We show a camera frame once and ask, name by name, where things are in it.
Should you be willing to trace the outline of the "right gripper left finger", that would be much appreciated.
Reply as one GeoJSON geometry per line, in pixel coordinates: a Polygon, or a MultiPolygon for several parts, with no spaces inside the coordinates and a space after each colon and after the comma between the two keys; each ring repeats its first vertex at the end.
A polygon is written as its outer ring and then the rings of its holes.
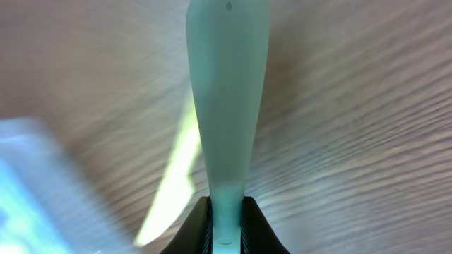
{"type": "Polygon", "coordinates": [[[213,219],[209,197],[198,199],[188,217],[161,254],[212,254],[213,219]]]}

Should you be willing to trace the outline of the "light blue plastic knife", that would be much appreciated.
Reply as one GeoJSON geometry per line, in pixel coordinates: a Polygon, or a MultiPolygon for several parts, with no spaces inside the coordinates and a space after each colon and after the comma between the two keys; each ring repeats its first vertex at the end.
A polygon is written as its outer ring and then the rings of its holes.
{"type": "Polygon", "coordinates": [[[264,0],[195,0],[186,13],[191,86],[213,212],[213,253],[241,251],[241,206],[269,32],[264,0]]]}

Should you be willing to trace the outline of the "beige plastic knife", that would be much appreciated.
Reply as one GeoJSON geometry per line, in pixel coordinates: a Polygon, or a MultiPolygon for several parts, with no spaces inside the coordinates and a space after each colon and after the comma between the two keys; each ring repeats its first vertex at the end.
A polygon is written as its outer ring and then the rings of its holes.
{"type": "Polygon", "coordinates": [[[189,93],[182,108],[179,129],[160,186],[134,240],[142,247],[161,236],[177,220],[195,188],[191,169],[201,151],[194,96],[189,93]]]}

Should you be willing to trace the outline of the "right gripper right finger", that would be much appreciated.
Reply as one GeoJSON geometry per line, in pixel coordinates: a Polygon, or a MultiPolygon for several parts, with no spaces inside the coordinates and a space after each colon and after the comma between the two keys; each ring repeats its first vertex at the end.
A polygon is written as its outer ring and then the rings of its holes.
{"type": "Polygon", "coordinates": [[[241,254],[290,254],[252,197],[244,197],[241,215],[241,254]]]}

